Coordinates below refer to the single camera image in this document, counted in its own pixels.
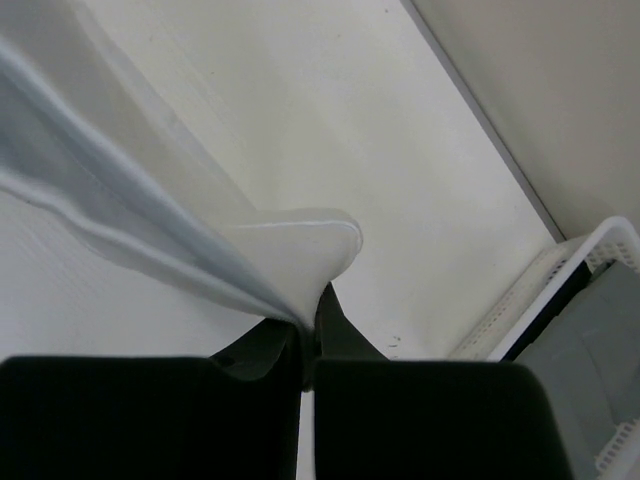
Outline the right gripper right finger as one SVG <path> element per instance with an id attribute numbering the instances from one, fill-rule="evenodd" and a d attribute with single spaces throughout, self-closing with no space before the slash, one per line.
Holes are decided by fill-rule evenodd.
<path id="1" fill-rule="evenodd" d="M 510 362 L 391 360 L 327 287 L 315 317 L 319 479 L 568 479 L 545 391 Z"/>

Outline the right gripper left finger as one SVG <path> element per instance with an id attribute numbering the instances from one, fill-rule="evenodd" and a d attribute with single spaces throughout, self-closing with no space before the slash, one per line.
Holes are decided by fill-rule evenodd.
<path id="1" fill-rule="evenodd" d="M 210 357 L 1 364 L 5 479 L 292 479 L 302 358 L 265 320 Z"/>

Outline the white skirt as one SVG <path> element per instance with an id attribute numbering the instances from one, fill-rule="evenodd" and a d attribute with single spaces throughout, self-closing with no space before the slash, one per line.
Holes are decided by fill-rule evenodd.
<path id="1" fill-rule="evenodd" d="M 260 211 L 86 41 L 1 41 L 1 188 L 107 259 L 305 332 L 362 246 L 331 209 Z"/>

